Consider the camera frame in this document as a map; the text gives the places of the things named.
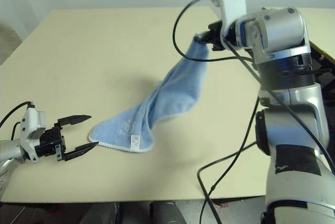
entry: towel label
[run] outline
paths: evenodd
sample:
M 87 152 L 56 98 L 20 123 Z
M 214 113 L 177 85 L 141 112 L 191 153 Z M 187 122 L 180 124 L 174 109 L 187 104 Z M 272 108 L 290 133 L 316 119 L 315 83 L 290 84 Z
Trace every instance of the towel label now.
M 130 148 L 134 151 L 140 150 L 140 135 L 131 135 Z

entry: blue towel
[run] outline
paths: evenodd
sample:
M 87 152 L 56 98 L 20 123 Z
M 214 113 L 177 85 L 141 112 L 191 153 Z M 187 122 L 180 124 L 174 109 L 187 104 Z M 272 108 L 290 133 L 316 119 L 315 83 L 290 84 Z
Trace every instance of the blue towel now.
M 193 41 L 187 55 L 206 59 L 208 50 L 206 45 Z M 128 152 L 151 150 L 153 127 L 159 120 L 183 114 L 197 103 L 205 73 L 206 62 L 180 60 L 140 105 L 95 126 L 89 140 Z

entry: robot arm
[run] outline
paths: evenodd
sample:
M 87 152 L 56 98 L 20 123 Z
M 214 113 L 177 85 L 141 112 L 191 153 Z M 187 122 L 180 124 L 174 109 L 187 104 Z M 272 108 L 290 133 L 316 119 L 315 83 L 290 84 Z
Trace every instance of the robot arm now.
M 214 50 L 246 49 L 266 87 L 307 124 L 324 147 L 329 132 L 321 88 L 314 81 L 305 21 L 295 8 L 247 14 L 245 0 L 211 0 L 221 21 L 195 40 Z M 306 130 L 263 87 L 267 109 L 256 116 L 258 147 L 271 156 L 262 223 L 335 223 L 335 176 Z
M 32 103 L 28 104 L 20 121 L 20 138 L 0 142 L 0 198 L 14 169 L 27 159 L 38 163 L 42 156 L 56 155 L 58 161 L 68 161 L 94 148 L 98 142 L 81 145 L 66 153 L 64 136 L 61 134 L 62 126 L 78 124 L 89 118 L 87 115 L 61 118 L 54 127 L 46 130 L 46 113 L 36 110 Z

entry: black cable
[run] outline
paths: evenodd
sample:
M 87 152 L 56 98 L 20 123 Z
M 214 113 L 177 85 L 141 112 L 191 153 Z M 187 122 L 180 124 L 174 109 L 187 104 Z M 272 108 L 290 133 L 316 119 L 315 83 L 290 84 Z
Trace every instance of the black cable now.
M 258 75 L 250 68 L 250 66 L 245 62 L 245 60 L 236 52 L 236 50 L 232 47 L 232 45 L 224 38 L 225 44 L 228 46 L 228 48 L 234 53 L 234 55 L 240 60 L 240 62 L 244 65 L 245 68 L 253 75 L 253 77 L 261 84 L 261 86 L 269 92 L 271 96 L 273 96 L 278 103 L 280 103 L 281 106 L 283 106 L 287 112 L 307 131 L 307 133 L 312 137 L 316 145 L 320 148 L 321 152 L 324 154 L 329 167 L 331 169 L 332 174 L 335 175 L 335 165 L 333 160 L 331 159 L 329 153 L 327 152 L 326 148 L 322 145 L 322 143 L 319 141 L 318 137 L 314 134 L 314 132 L 306 125 L 306 123 L 288 106 L 286 105 L 279 96 L 270 88 L 268 88 L 267 85 L 263 84 L 261 79 L 258 77 Z
M 176 34 L 176 29 L 177 29 L 177 25 L 178 25 L 178 22 L 180 20 L 180 18 L 183 16 L 183 14 L 185 13 L 185 11 L 191 7 L 192 5 L 194 5 L 195 3 L 199 2 L 201 0 L 193 0 L 191 1 L 189 4 L 187 4 L 184 9 L 180 12 L 180 14 L 178 15 L 177 17 L 177 20 L 176 22 L 174 23 L 174 26 L 173 26 L 173 32 L 172 32 L 172 41 L 173 41 L 173 45 L 176 49 L 176 51 L 184 58 L 187 58 L 189 60 L 192 60 L 192 61 L 197 61 L 197 62 L 216 62 L 216 61 L 223 61 L 223 60 L 231 60 L 231 59 L 238 59 L 237 57 L 227 57 L 227 58 L 215 58 L 215 59 L 197 59 L 197 58 L 192 58 L 190 56 L 187 56 L 186 54 L 184 54 L 178 47 L 177 43 L 176 43 L 176 39 L 175 39 L 175 34 Z M 244 60 L 246 61 L 250 61 L 250 62 L 253 62 L 253 59 L 252 58 L 246 58 L 246 57 L 243 57 Z
M 12 137 L 10 138 L 10 140 L 14 140 L 14 134 L 15 134 L 15 129 L 16 129 L 16 126 L 20 123 L 19 122 L 16 122 L 15 125 L 13 126 L 13 131 L 12 131 Z
M 229 155 L 229 156 L 226 156 L 226 157 L 221 158 L 221 159 L 219 159 L 219 160 L 215 160 L 215 161 L 213 161 L 213 162 L 211 162 L 211 163 L 209 163 L 209 164 L 207 164 L 207 165 L 201 167 L 201 168 L 198 170 L 198 172 L 197 172 L 197 177 L 198 177 L 200 186 L 201 186 L 201 188 L 202 188 L 202 190 L 203 190 L 203 193 L 204 193 L 204 195 L 205 195 L 205 201 L 204 201 L 204 203 L 203 203 L 203 207 L 202 207 L 202 209 L 201 209 L 201 213 L 200 213 L 200 219 L 199 219 L 199 223 L 200 223 L 200 224 L 201 224 L 201 220 L 202 220 L 203 212 L 204 212 L 204 209 L 205 209 L 205 206 L 206 206 L 206 202 L 208 202 L 208 204 L 209 204 L 209 206 L 210 206 L 210 208 L 211 208 L 212 211 L 213 211 L 213 209 L 214 209 L 214 211 L 213 211 L 214 216 L 215 216 L 215 214 L 217 214 L 217 212 L 215 211 L 215 208 L 214 208 L 214 206 L 213 206 L 213 203 L 211 202 L 211 200 L 210 200 L 210 198 L 209 198 L 210 195 L 212 194 L 212 192 L 215 190 L 215 187 L 220 183 L 220 181 L 227 175 L 227 173 L 230 171 L 230 169 L 234 166 L 234 164 L 236 163 L 236 161 L 237 161 L 237 159 L 239 158 L 240 154 L 241 154 L 244 150 L 246 150 L 246 149 L 248 149 L 248 148 L 250 148 L 250 147 L 252 147 L 253 145 L 256 144 L 256 142 L 254 142 L 254 143 L 251 143 L 250 145 L 244 147 L 244 145 L 245 145 L 245 143 L 246 143 L 246 141 L 247 141 L 247 139 L 248 139 L 248 136 L 249 136 L 249 132 L 250 132 L 250 129 L 251 129 L 251 126 L 252 126 L 253 118 L 255 117 L 255 114 L 256 114 L 256 111 L 257 111 L 258 104 L 259 104 L 259 98 L 257 97 L 256 103 L 255 103 L 255 107 L 254 107 L 254 109 L 253 109 L 253 111 L 252 111 L 252 115 L 251 115 L 251 118 L 250 118 L 250 120 L 249 120 L 248 128 L 247 128 L 247 131 L 246 131 L 246 133 L 245 133 L 245 135 L 244 135 L 244 140 L 243 140 L 243 142 L 242 142 L 242 144 L 241 144 L 240 149 L 239 149 L 237 152 L 235 152 L 235 153 L 233 153 L 233 154 L 231 154 L 231 155 Z M 203 183 L 203 181 L 202 181 L 202 179 L 201 179 L 200 173 L 201 173 L 204 169 L 206 169 L 206 168 L 208 168 L 208 167 L 210 167 L 210 166 L 212 166 L 212 165 L 214 165 L 214 164 L 217 164 L 217 163 L 219 163 L 219 162 L 222 162 L 222 161 L 224 161 L 224 160 L 227 160 L 227 159 L 229 159 L 229 158 L 231 158 L 231 157 L 233 157 L 233 156 L 235 156 L 235 158 L 233 159 L 233 161 L 230 163 L 230 165 L 229 165 L 228 168 L 225 170 L 225 172 L 220 176 L 220 178 L 216 180 L 216 182 L 214 183 L 214 185 L 210 188 L 209 193 L 207 193 L 207 191 L 206 191 L 206 189 L 205 189 L 205 186 L 204 186 L 204 183 Z
M 4 118 L 3 120 L 1 120 L 0 122 L 0 128 L 1 126 L 4 124 L 4 122 L 10 117 L 11 114 L 13 114 L 13 112 L 15 112 L 17 109 L 19 109 L 20 107 L 22 106 L 25 106 L 25 105 L 31 105 L 31 102 L 30 101 L 25 101 L 21 104 L 19 104 L 18 106 L 16 106 L 14 109 L 12 109 Z

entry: table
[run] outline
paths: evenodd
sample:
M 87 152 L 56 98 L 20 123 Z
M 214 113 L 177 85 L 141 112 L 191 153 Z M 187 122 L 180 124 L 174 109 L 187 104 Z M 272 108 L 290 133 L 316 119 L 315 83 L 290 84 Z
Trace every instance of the table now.
M 99 122 L 141 102 L 155 82 L 180 59 L 172 45 L 172 26 L 180 8 L 54 10 L 0 66 L 1 117 L 25 100 L 47 112 L 51 127 L 75 114 L 92 119 L 64 127 L 68 151 L 88 142 Z M 335 55 L 329 40 L 334 10 L 301 9 L 310 39 Z M 324 15 L 326 19 L 316 17 Z M 194 7 L 177 30 L 186 50 L 194 33 L 217 18 L 208 7 Z M 211 57 L 231 56 L 228 51 Z M 199 199 L 198 168 L 238 150 L 246 131 L 258 84 L 237 60 L 210 63 L 202 97 L 185 116 L 158 124 L 152 151 L 126 153 L 96 146 L 84 156 L 38 164 L 27 161 L 13 173 L 2 201 L 88 202 Z M 10 137 L 24 109 L 0 131 Z M 255 140 L 252 127 L 248 143 Z M 252 147 L 217 186 L 213 197 L 264 195 L 269 157 Z M 203 172 L 207 188 L 229 165 Z

